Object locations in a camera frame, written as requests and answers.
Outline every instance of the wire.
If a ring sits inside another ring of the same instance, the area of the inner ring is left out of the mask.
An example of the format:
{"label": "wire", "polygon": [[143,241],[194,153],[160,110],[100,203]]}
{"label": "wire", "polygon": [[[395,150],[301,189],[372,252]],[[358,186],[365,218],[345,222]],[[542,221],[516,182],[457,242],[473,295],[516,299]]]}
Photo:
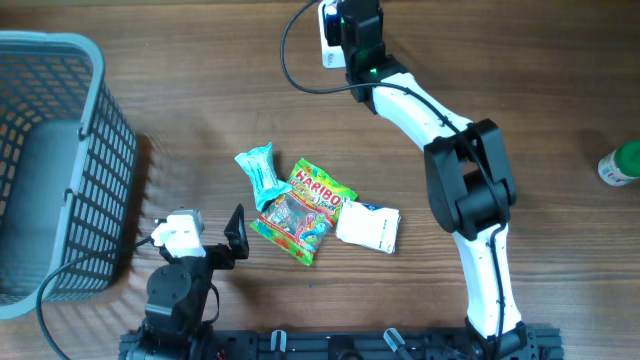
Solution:
{"label": "wire", "polygon": [[44,281],[40,285],[40,288],[38,289],[38,294],[36,295],[36,313],[38,315],[38,323],[40,324],[40,330],[42,330],[42,334],[44,335],[45,339],[47,339],[47,342],[49,343],[49,345],[51,346],[53,351],[55,351],[56,354],[58,354],[58,356],[60,358],[65,359],[65,360],[70,360],[69,356],[67,356],[67,354],[65,354],[62,351],[62,349],[60,349],[58,344],[56,344],[56,342],[53,340],[53,337],[51,336],[51,333],[49,332],[49,329],[47,328],[47,325],[44,322],[44,316],[42,315],[42,297],[43,297],[44,290],[46,289],[47,285],[51,282],[51,280],[53,280],[61,272],[65,271],[66,269],[68,269],[68,268],[70,268],[72,266],[80,264],[80,263],[82,263],[82,262],[84,262],[86,260],[89,260],[91,258],[101,257],[101,256],[117,254],[117,253],[133,252],[135,249],[139,248],[140,246],[142,246],[142,245],[144,245],[144,244],[146,244],[146,243],[148,243],[150,241],[151,241],[151,237],[148,237],[148,238],[146,238],[146,239],[144,239],[142,241],[138,241],[137,243],[135,243],[133,245],[133,247],[130,247],[130,248],[111,249],[111,250],[105,250],[105,251],[101,251],[101,252],[85,255],[85,256],[83,256],[81,258],[78,258],[76,260],[73,260],[71,262],[68,262],[68,263],[60,266],[59,268],[54,270],[51,274],[49,274],[49,276],[47,276],[44,279]]}
{"label": "wire", "polygon": [[502,340],[502,330],[503,330],[503,326],[504,326],[504,289],[502,287],[502,279],[500,278],[500,267],[498,265],[498,260],[497,260],[498,259],[498,254],[497,254],[497,250],[496,250],[495,241],[496,241],[496,235],[498,233],[500,233],[502,230],[504,230],[505,227],[506,227],[506,215],[505,215],[506,211],[504,210],[504,208],[500,204],[500,200],[498,198],[498,194],[496,192],[496,188],[495,188],[495,186],[493,184],[493,181],[491,180],[491,178],[489,177],[489,174],[487,173],[486,169],[484,168],[484,166],[480,162],[480,157],[478,156],[478,153],[476,152],[476,149],[473,147],[473,145],[471,145],[471,143],[464,136],[464,134],[462,134],[462,132],[460,130],[458,130],[458,128],[455,127],[455,125],[453,125],[453,123],[451,123],[451,121],[449,121],[449,119],[445,115],[443,115],[435,106],[433,106],[433,104],[431,104],[431,102],[429,102],[429,100],[425,99],[423,96],[421,96],[420,94],[418,94],[415,91],[411,90],[410,88],[404,87],[404,86],[401,86],[401,85],[391,84],[391,83],[372,82],[372,83],[361,83],[361,84],[353,84],[353,85],[341,86],[341,87],[336,87],[336,88],[331,88],[331,89],[311,89],[311,88],[308,88],[308,87],[305,87],[305,86],[302,86],[302,85],[298,84],[291,77],[291,74],[289,74],[289,70],[287,69],[287,64],[285,62],[285,56],[284,56],[284,54],[285,54],[285,51],[284,51],[285,50],[285,43],[286,43],[287,35],[289,34],[289,30],[291,29],[291,26],[298,19],[298,17],[300,17],[300,15],[302,15],[302,13],[305,12],[305,10],[310,8],[316,2],[317,2],[317,0],[310,0],[300,10],[298,10],[298,12],[296,12],[293,15],[291,20],[289,20],[289,23],[287,24],[287,27],[285,27],[284,33],[282,34],[282,40],[280,42],[280,65],[282,66],[282,72],[284,73],[284,76],[287,78],[287,81],[289,81],[289,83],[291,85],[293,85],[293,87],[295,87],[296,89],[304,91],[306,93],[310,93],[310,94],[333,94],[333,93],[352,90],[352,89],[374,88],[374,87],[377,87],[377,86],[392,88],[392,89],[400,90],[400,91],[402,91],[404,93],[407,93],[407,94],[413,96],[414,98],[418,99],[420,102],[422,102],[427,108],[429,108],[429,110],[431,110],[438,117],[438,119],[440,119],[440,121],[442,121],[442,123],[444,125],[446,125],[449,129],[451,129],[451,131],[453,131],[453,133],[458,138],[458,140],[469,151],[469,156],[471,157],[471,160],[473,162],[475,162],[476,165],[478,166],[478,170],[480,170],[480,174],[482,175],[484,181],[486,182],[487,187],[489,189],[489,193],[491,194],[493,202],[494,202],[496,208],[498,209],[498,222],[500,223],[500,227],[493,231],[493,233],[491,234],[490,240],[489,240],[489,243],[490,243],[489,246],[491,248],[491,256],[493,257],[493,267],[494,267],[496,280],[497,280],[498,302],[499,302],[499,305],[500,305],[500,316],[499,316],[499,320],[498,320],[498,332],[497,332],[497,335],[496,335],[496,346],[495,346],[494,351],[493,351],[493,357],[494,357],[494,359],[497,360],[498,357],[499,357],[499,352],[500,352],[499,351],[499,349],[500,349],[499,346],[500,346],[500,343],[501,343],[501,340]]}

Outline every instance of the table top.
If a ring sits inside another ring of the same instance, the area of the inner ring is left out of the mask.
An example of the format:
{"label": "table top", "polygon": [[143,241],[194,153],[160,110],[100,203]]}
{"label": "table top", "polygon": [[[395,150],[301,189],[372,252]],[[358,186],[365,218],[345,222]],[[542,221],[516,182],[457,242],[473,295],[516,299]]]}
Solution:
{"label": "table top", "polygon": [[[388,1],[385,41],[424,89],[456,113],[502,129],[518,201],[509,267],[527,323],[559,327],[567,359],[632,359],[640,350],[640,187],[605,185],[598,160],[639,139],[640,5],[621,2]],[[285,178],[304,157],[362,201],[402,215],[396,254],[331,235],[305,267],[248,230],[250,258],[218,271],[217,329],[422,329],[463,326],[467,292],[456,246],[426,200],[422,152],[349,94],[286,82],[283,28],[299,3],[0,9],[2,29],[77,32],[106,60],[106,82],[138,133],[125,237],[200,208],[203,241],[224,241],[236,204],[255,219],[234,156],[273,142]],[[287,48],[293,76],[344,83],[321,65],[317,19]],[[144,317],[145,285],[164,260],[140,249],[120,281],[45,318],[74,359],[113,358]],[[213,297],[205,317],[215,313]],[[3,359],[53,358],[34,313],[0,326]]]}

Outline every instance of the plastic container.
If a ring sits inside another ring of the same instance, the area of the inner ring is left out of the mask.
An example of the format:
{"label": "plastic container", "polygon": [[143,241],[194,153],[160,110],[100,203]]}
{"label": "plastic container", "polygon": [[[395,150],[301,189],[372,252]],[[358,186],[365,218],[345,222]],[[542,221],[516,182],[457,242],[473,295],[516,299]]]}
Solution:
{"label": "plastic container", "polygon": [[624,186],[640,178],[640,141],[626,143],[602,158],[598,174],[612,186]]}
{"label": "plastic container", "polygon": [[[103,78],[86,37],[0,32],[0,319],[60,265],[121,246],[137,143]],[[45,299],[100,292],[117,260],[78,264]]]}

